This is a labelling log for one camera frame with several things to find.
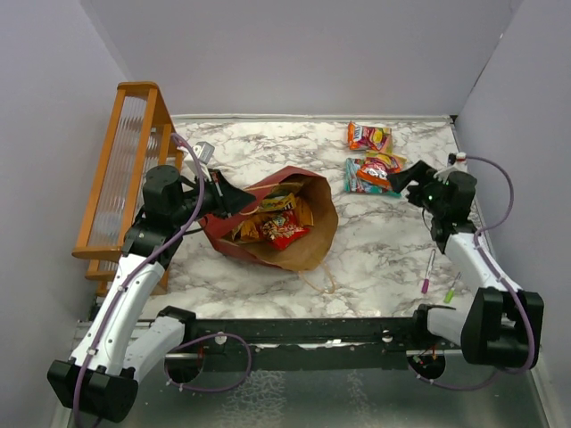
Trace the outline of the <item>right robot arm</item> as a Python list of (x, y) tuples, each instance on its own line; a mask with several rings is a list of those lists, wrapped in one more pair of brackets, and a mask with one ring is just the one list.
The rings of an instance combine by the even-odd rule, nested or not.
[(430, 233), (439, 251), (473, 294), (467, 312), (448, 306), (420, 306), (410, 326), (411, 341), (429, 349), (441, 338), (458, 345), (473, 365), (511, 373), (533, 368), (540, 347), (544, 302), (501, 268), (481, 243), (482, 230), (470, 220), (477, 180), (456, 159), (436, 170), (423, 161), (388, 175), (395, 191), (432, 216)]

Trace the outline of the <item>orange white snack packet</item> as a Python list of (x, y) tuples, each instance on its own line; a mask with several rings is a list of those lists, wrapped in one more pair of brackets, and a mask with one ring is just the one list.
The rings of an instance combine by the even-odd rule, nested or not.
[(405, 157), (397, 154), (368, 151), (362, 165), (356, 172), (356, 177), (391, 191), (393, 188), (388, 176), (401, 172), (406, 162)]

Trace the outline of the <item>red snack packet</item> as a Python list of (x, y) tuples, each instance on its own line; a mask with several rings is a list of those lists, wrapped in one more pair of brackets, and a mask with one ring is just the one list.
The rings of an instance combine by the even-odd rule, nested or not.
[(261, 227), (263, 237), (277, 250), (283, 251), (296, 240), (310, 232), (301, 226), (291, 210), (279, 212)]

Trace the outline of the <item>red brown paper bag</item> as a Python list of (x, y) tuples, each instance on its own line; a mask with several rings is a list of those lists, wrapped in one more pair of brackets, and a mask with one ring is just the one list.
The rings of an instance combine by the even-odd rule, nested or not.
[[(257, 243), (233, 242), (232, 230), (250, 216), (268, 213), (271, 219), (281, 212), (258, 212), (258, 206), (275, 184), (289, 177), (307, 179), (305, 186), (295, 196), (296, 206), (291, 211), (297, 217), (299, 224), (308, 227), (310, 232), (283, 251), (275, 249), (265, 238)], [(216, 251), (236, 259), (296, 272), (298, 275), (323, 264), (338, 227), (331, 188), (325, 177), (306, 169), (288, 166), (244, 190), (256, 197), (256, 201), (247, 208), (230, 218), (217, 218), (209, 214), (200, 221)]]

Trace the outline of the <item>colourful Fox's fruits bag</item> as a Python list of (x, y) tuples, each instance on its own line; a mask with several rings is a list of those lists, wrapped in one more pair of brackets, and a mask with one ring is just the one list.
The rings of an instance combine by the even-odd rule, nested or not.
[(351, 121), (347, 141), (352, 151), (393, 152), (393, 134), (390, 128), (358, 125)]

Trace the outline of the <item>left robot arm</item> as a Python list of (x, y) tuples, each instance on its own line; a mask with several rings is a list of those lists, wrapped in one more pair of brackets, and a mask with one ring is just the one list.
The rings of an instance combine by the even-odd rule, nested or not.
[(69, 358), (55, 360), (47, 373), (76, 424), (82, 414), (98, 421), (124, 420), (151, 368), (169, 352), (188, 351), (198, 343), (195, 314), (176, 308), (163, 310), (136, 341), (131, 337), (186, 230), (208, 214), (229, 218), (256, 200), (216, 169), (199, 169), (190, 181), (169, 165), (147, 172), (142, 195), (144, 204), (125, 234), (102, 307)]

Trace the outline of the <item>yellow M&M's bag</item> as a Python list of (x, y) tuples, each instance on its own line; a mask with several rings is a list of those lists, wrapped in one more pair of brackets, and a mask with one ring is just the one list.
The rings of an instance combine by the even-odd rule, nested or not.
[(293, 193), (272, 193), (261, 200), (258, 212), (293, 210), (296, 206)]

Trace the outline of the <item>green Fox's candy bag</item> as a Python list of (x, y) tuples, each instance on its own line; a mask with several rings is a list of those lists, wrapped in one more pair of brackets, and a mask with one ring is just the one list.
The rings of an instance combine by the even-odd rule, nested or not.
[(363, 163), (362, 159), (347, 158), (345, 161), (344, 191), (347, 193), (363, 193), (374, 195), (385, 195), (400, 198), (399, 193), (387, 190), (379, 185), (373, 185), (359, 177), (357, 171)]

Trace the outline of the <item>gold crispy snack bag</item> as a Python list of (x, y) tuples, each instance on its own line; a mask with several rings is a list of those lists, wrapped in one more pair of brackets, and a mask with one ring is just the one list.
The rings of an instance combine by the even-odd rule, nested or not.
[(289, 177), (287, 180), (275, 184), (265, 199), (277, 199), (285, 197), (290, 193), (297, 195), (305, 186), (307, 179), (305, 177)]

